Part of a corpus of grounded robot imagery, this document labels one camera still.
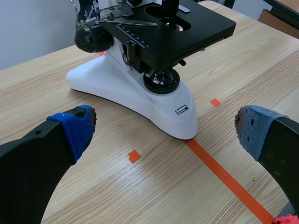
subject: microscope stage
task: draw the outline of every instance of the microscope stage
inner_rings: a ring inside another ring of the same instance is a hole
[[[156,27],[141,27],[104,22],[102,26],[124,46],[134,47],[137,56],[154,70],[171,68],[179,60],[230,37],[236,23],[191,0],[181,0],[180,5],[190,9],[178,11],[174,20],[183,31],[167,25],[161,7],[149,3],[132,8],[134,15],[128,20],[157,23]]]

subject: wood grain surface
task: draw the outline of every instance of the wood grain surface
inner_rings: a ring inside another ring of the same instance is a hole
[[[175,68],[195,100],[195,139],[276,216],[285,194],[240,146],[234,116],[255,104],[299,121],[299,41],[217,3],[201,4],[237,27]],[[89,148],[57,186],[42,224],[260,223],[182,141],[129,109],[69,89],[66,73],[95,57],[70,47],[0,72],[0,144],[76,105],[98,115]],[[222,104],[215,108],[213,98]],[[134,164],[133,150],[142,156]]]

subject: orange tape line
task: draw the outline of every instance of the orange tape line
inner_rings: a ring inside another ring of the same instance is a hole
[[[210,103],[211,103],[214,107],[218,107],[218,106],[221,105],[220,101],[217,100],[216,98],[212,99],[212,100],[210,101]]]
[[[132,152],[129,153],[129,160],[131,161],[131,163],[136,162],[140,158],[141,158],[141,156],[139,155],[139,153],[136,150],[133,150]]]
[[[245,190],[197,141],[184,143],[213,171],[216,176],[241,200],[243,204],[263,223],[271,224],[274,217]]]

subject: brand label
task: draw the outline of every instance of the brand label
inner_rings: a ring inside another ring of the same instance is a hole
[[[188,107],[186,105],[184,105],[184,106],[178,108],[176,110],[176,113],[177,113],[177,115],[180,115],[180,114],[184,113],[186,110],[188,110]]]

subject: red object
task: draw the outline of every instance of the red object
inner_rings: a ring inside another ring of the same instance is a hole
[[[297,216],[287,215],[286,217],[276,218],[272,224],[299,224]]]
[[[212,99],[210,101],[210,103],[214,106],[214,107],[218,107],[221,105],[221,103],[219,102],[219,100],[217,100],[216,98]]]
[[[213,173],[240,199],[240,201],[263,223],[275,219],[248,191],[236,181],[196,140],[184,143],[210,168]]]
[[[133,150],[132,152],[129,153],[129,160],[131,161],[131,163],[136,162],[140,158],[141,158],[141,156],[139,155],[139,153],[136,150]]]

